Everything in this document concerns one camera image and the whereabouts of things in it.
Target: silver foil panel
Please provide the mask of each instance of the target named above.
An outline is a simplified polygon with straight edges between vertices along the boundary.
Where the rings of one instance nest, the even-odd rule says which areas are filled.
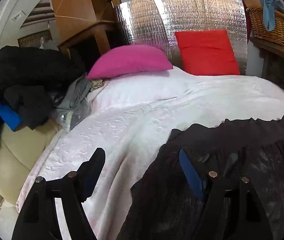
[[[127,44],[163,50],[182,66],[174,33],[226,29],[241,74],[247,61],[247,28],[242,0],[132,0],[116,8]]]

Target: blue sleeve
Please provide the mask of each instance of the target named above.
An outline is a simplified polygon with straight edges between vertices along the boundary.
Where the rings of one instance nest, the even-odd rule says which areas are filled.
[[[22,119],[9,106],[0,105],[0,116],[3,121],[14,131]]]

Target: wicker basket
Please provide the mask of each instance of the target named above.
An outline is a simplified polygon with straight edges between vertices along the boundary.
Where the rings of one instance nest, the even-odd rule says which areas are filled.
[[[263,8],[248,7],[252,29],[255,37],[284,46],[284,14],[275,11],[275,29],[268,32],[263,24]]]

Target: red fabric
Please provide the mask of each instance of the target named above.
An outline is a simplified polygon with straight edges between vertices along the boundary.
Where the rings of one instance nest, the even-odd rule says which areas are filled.
[[[197,76],[240,75],[226,30],[176,32],[183,70]]]

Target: pillow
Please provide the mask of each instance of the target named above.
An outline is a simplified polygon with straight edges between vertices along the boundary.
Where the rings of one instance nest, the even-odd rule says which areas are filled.
[[[240,75],[226,30],[176,32],[183,70],[192,75]]]
[[[88,79],[114,78],[124,74],[172,69],[165,53],[147,45],[127,45],[111,49],[93,65]]]
[[[168,71],[134,73],[109,81],[87,96],[91,114],[176,98],[188,91],[192,76],[178,67]]]

